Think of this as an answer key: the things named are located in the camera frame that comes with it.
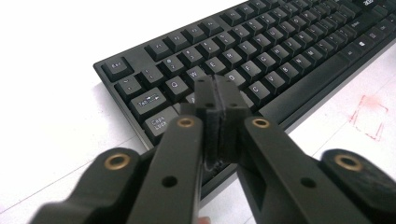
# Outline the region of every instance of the brass screw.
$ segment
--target brass screw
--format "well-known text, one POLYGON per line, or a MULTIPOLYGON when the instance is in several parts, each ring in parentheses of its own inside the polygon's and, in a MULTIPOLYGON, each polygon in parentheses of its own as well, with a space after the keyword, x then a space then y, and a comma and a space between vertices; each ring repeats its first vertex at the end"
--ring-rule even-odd
POLYGON ((179 119, 177 121, 177 125, 182 128, 190 128, 194 125, 194 120, 193 119, 179 119))
POLYGON ((270 126, 270 121, 266 119, 254 119, 252 123, 258 128, 268 128, 270 126))
POLYGON ((350 170, 350 171, 360 171, 363 169, 363 165, 361 162, 356 159, 355 157, 349 156, 349 155, 336 155, 334 157, 335 163, 337 163, 339 166, 350 170))
POLYGON ((105 167, 108 170, 119 170, 129 164, 131 158, 123 153, 117 153, 108 157, 105 161, 105 167))

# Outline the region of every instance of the red scribble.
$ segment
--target red scribble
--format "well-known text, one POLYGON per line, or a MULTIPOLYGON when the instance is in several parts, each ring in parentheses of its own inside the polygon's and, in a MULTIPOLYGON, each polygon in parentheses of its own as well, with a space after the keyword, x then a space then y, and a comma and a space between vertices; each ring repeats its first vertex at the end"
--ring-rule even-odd
POLYGON ((388 109, 380 104, 379 98, 363 95, 349 122, 358 131, 378 142, 381 139, 387 113, 388 109))

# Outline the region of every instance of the white surface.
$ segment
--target white surface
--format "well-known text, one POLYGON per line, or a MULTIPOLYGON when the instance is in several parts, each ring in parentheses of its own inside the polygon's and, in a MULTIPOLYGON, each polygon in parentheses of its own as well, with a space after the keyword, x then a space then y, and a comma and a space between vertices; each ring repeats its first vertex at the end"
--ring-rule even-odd
MULTIPOLYGON (((123 146, 143 152, 134 131, 94 72, 93 63, 240 2, 3 3, 0 223, 26 223, 41 204, 67 197, 90 162, 109 148, 123 146)), ((348 143, 365 139, 348 123, 362 94, 387 95, 381 100, 389 108, 388 117, 394 115, 391 100, 395 98, 396 69, 390 62, 396 58, 395 49, 393 46, 378 59, 379 65, 372 74, 367 73, 367 79, 354 84, 367 86, 361 86, 359 92, 352 87, 354 94, 347 95, 349 107, 339 108, 346 98, 335 96, 341 101, 326 104, 293 132, 291 136, 310 155, 334 147, 336 140, 344 141, 344 133, 356 134, 356 138, 347 139, 348 143), (388 70, 378 70, 384 66, 388 70), (378 83, 377 76, 385 77, 378 83), (318 134, 318 130, 323 137, 306 139, 318 134)), ((383 140, 394 136, 388 132, 395 124, 394 118, 384 126, 383 140)), ((373 146, 366 150, 370 151, 368 155, 380 163, 384 161, 385 169, 388 167, 387 171, 395 176, 394 140, 373 146), (376 156, 383 148, 389 150, 388 154, 376 156)), ((237 182, 205 206, 201 215, 211 216, 212 223, 254 223, 237 182)))

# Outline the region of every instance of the keyboard frame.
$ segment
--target keyboard frame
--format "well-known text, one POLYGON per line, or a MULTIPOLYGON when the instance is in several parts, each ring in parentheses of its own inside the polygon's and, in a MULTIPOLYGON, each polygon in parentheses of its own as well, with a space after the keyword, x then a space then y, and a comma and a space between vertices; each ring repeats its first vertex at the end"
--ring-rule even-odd
MULTIPOLYGON (((118 54, 115 54, 111 57, 108 57, 106 59, 103 59, 102 61, 99 61, 93 65, 94 70, 98 74, 99 78, 101 78, 102 82, 106 86, 107 90, 110 92, 111 96, 113 99, 116 101, 117 105, 119 106, 120 110, 124 114, 125 118, 127 118, 128 122, 131 124, 133 127, 134 131, 136 132, 137 136, 143 143, 144 147, 149 150, 151 148, 154 148, 154 145, 151 144, 149 138, 146 136, 145 131, 140 127, 139 122, 136 121, 134 118, 132 112, 130 111, 129 107, 127 104, 124 103, 122 98, 120 97, 119 93, 117 92, 115 85, 117 84, 116 82, 111 82, 104 69, 103 65, 105 64, 106 60, 113 58, 113 57, 123 57, 128 54, 129 51, 132 49, 134 50, 134 53, 137 54, 138 60, 136 64, 132 64, 132 68, 134 69, 134 72, 132 75, 137 75, 141 72, 140 69, 141 66, 145 63, 146 60, 149 62, 159 64, 161 60, 158 62, 155 62, 149 54, 146 52, 145 47, 148 45, 149 42, 155 40, 155 39, 165 39, 169 34, 176 32, 176 31, 183 31, 186 27, 192 24, 199 24, 201 21, 212 18, 216 22, 220 24, 221 27, 224 27, 224 31, 229 31, 232 27, 229 26, 225 21, 221 20, 219 18, 219 15, 223 14, 225 11, 229 9, 234 9, 238 6, 241 6, 245 4, 246 2, 243 2, 241 4, 235 5, 233 7, 226 8, 216 14, 213 14, 211 16, 202 18, 196 22, 187 24, 183 27, 180 27, 174 31, 171 31, 169 33, 166 33, 164 35, 160 35, 158 37, 155 37, 153 39, 150 39, 149 41, 142 43, 140 45, 137 45, 135 47, 132 47, 130 49, 127 49, 123 52, 120 52, 118 54)), ((191 45, 191 47, 195 47, 199 45, 202 41, 191 45)), ((333 80, 329 85, 322 89, 320 92, 318 92, 317 95, 315 95, 313 98, 311 98, 308 102, 306 102, 303 106, 298 108, 294 113, 292 113, 287 119, 283 120, 281 123, 279 123, 280 127, 285 130, 286 133, 290 133, 294 128, 296 128, 299 124, 301 124, 305 119, 307 119, 313 112, 315 112, 321 105, 323 105, 326 101, 328 101, 334 94, 336 94, 339 90, 342 89, 350 80, 352 80, 355 76, 357 76, 360 71, 362 71, 365 67, 367 67, 371 62, 373 62, 380 54, 382 54, 387 48, 393 44, 396 44, 396 32, 385 38, 381 43, 376 45, 374 48, 372 48, 370 51, 367 52, 363 57, 358 59, 352 66, 348 67, 346 71, 344 71, 339 77, 337 77, 335 80, 333 80)), ((224 190, 227 186, 229 186, 235 179, 236 179, 236 165, 235 164, 230 164, 227 166, 224 170, 222 170, 220 173, 218 173, 215 177, 213 177, 211 180, 209 180, 205 185, 202 186, 201 190, 201 206, 204 206, 208 202, 210 202, 219 192, 224 190)))

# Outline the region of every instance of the computer keyboard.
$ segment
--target computer keyboard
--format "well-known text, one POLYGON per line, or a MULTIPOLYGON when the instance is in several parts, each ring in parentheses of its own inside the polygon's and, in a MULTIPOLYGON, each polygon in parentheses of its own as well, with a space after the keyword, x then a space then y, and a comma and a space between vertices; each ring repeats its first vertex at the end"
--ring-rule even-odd
MULTIPOLYGON (((286 130, 396 38, 395 9, 396 0, 251 0, 93 67, 147 149, 211 74, 286 130)), ((202 197, 234 169, 219 161, 205 171, 202 197)))

